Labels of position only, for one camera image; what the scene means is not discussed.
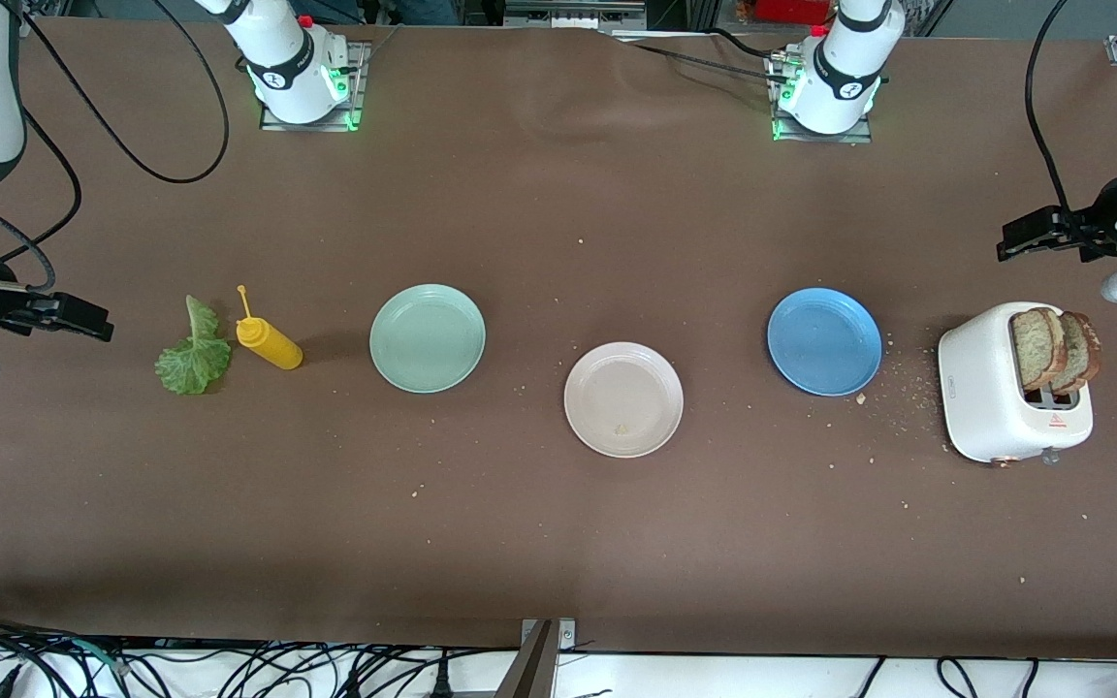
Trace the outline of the brown bread slice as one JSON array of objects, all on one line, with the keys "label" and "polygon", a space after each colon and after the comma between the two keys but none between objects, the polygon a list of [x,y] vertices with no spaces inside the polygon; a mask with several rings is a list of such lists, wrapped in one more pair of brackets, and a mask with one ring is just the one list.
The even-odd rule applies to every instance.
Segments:
[{"label": "brown bread slice", "polygon": [[1037,392],[1067,370],[1069,352],[1063,323],[1050,306],[1033,306],[1012,315],[1009,327],[1023,392]]},{"label": "brown bread slice", "polygon": [[1059,319],[1063,326],[1068,361],[1065,370],[1051,380],[1051,393],[1073,395],[1098,376],[1102,366],[1102,343],[1085,314],[1065,312]]}]

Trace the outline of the green lettuce leaf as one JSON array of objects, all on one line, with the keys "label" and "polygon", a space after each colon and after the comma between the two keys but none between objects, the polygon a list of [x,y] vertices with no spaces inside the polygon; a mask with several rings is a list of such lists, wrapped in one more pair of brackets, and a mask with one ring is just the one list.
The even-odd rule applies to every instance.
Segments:
[{"label": "green lettuce leaf", "polygon": [[220,332],[220,318],[192,296],[185,297],[189,335],[163,350],[154,364],[161,385],[176,395],[200,395],[229,370],[232,348]]}]

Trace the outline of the yellow mustard squeeze bottle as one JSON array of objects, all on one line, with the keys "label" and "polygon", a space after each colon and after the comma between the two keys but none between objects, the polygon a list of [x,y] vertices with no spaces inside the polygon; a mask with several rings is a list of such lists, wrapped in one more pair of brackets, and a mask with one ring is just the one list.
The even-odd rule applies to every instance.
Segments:
[{"label": "yellow mustard squeeze bottle", "polygon": [[296,341],[276,329],[270,322],[252,314],[244,284],[237,286],[237,293],[244,308],[244,317],[236,322],[236,337],[239,344],[276,367],[283,370],[299,367],[304,361],[304,353]]}]

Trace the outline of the blue plate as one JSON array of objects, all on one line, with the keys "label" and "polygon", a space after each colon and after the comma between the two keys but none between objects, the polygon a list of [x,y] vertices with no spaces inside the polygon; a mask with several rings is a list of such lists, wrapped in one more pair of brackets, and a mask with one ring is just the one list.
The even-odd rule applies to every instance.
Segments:
[{"label": "blue plate", "polygon": [[846,396],[872,383],[885,354],[872,313],[843,291],[790,293],[770,314],[764,345],[780,375],[811,395]]}]

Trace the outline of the pale green plate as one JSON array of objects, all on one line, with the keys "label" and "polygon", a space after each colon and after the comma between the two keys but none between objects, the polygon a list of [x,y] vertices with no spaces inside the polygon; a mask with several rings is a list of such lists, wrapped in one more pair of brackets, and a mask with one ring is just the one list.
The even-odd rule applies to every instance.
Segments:
[{"label": "pale green plate", "polygon": [[369,357],[386,383],[412,394],[446,392],[477,369],[487,344],[483,310],[447,284],[417,284],[378,309]]}]

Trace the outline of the beige plate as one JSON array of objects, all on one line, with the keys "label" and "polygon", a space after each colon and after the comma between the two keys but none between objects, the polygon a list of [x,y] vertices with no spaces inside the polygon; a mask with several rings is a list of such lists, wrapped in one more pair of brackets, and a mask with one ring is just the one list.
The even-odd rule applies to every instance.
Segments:
[{"label": "beige plate", "polygon": [[634,459],[659,451],[686,411],[682,380],[655,348],[607,343],[577,358],[563,385],[563,410],[577,440],[596,455]]}]

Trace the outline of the white toaster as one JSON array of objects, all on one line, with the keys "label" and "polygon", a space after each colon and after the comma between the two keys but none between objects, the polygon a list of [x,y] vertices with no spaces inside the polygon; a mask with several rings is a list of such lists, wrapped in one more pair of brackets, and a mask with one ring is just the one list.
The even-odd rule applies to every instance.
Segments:
[{"label": "white toaster", "polygon": [[1092,433],[1092,380],[1073,395],[1052,394],[1051,383],[1021,390],[1009,321],[1033,306],[1065,313],[1042,303],[997,304],[945,332],[937,345],[949,443],[975,462],[1006,467],[1038,457],[1054,463]]}]

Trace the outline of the red box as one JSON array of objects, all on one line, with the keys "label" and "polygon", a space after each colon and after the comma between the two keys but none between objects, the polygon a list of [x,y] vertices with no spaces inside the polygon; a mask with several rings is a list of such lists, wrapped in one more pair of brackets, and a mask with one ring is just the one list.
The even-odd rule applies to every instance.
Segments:
[{"label": "red box", "polygon": [[781,25],[824,25],[834,0],[750,0],[752,17]]}]

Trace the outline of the person in blue jeans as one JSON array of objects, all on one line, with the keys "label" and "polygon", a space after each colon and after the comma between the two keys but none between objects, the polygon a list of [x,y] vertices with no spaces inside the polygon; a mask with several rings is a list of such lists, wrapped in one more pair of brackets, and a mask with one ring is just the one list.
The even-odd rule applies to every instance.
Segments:
[{"label": "person in blue jeans", "polygon": [[[297,15],[313,15],[354,25],[364,22],[360,0],[288,0]],[[404,25],[457,26],[451,0],[392,0]]]}]

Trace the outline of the grey power strip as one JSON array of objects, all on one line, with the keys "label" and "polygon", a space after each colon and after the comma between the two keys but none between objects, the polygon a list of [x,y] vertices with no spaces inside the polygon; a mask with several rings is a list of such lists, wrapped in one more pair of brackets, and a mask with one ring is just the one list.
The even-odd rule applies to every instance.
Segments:
[{"label": "grey power strip", "polygon": [[502,25],[646,31],[646,0],[502,0]]}]

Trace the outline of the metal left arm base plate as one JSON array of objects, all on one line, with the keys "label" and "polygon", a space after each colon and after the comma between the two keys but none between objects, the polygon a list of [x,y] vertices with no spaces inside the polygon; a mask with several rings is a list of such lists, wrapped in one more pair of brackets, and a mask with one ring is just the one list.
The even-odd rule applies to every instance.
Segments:
[{"label": "metal left arm base plate", "polygon": [[770,77],[772,137],[776,141],[868,144],[872,141],[869,111],[881,77],[830,88],[810,71],[813,48],[806,41],[787,44],[764,59]]}]

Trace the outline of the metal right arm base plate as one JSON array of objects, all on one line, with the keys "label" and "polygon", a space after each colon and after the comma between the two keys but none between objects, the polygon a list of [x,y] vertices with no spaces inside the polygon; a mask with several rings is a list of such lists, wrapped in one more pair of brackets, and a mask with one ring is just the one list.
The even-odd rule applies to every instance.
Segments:
[{"label": "metal right arm base plate", "polygon": [[340,68],[338,71],[327,71],[327,83],[336,97],[335,105],[328,114],[315,122],[292,124],[279,119],[273,111],[262,105],[260,130],[297,133],[359,132],[367,96],[367,59],[372,54],[372,44],[354,41],[350,44],[347,51],[347,67]]}]

